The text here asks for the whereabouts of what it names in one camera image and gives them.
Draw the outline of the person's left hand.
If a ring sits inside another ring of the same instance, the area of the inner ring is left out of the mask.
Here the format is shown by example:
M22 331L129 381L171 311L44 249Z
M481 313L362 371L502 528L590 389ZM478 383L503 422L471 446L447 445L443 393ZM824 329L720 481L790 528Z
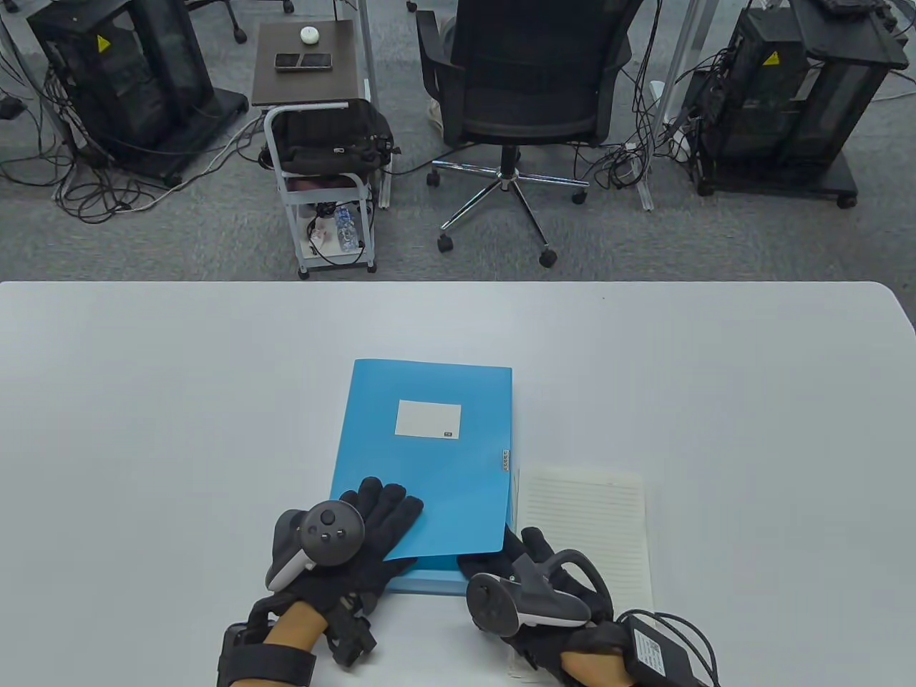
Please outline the person's left hand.
M311 651L326 638L333 659L350 668L375 648L369 615L389 583L408 572L415 559L392 560L389 554L421 516L424 504L400 484L382 484L364 478L357 490L340 496L364 525L362 542L354 555L337 565L315 564L305 552L302 536L310 529L309 511L289 510L274 529L271 566L265 584L272 593L271 615L277 618L268 642Z

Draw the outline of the person's right hand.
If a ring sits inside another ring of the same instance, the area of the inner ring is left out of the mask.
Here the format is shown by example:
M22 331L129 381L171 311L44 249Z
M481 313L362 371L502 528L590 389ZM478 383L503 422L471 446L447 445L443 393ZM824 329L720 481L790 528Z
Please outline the person's right hand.
M472 622L531 668L562 685L633 685L623 664L630 641L614 619L608 586L582 553L554 552L542 531L506 530L500 552L465 554Z

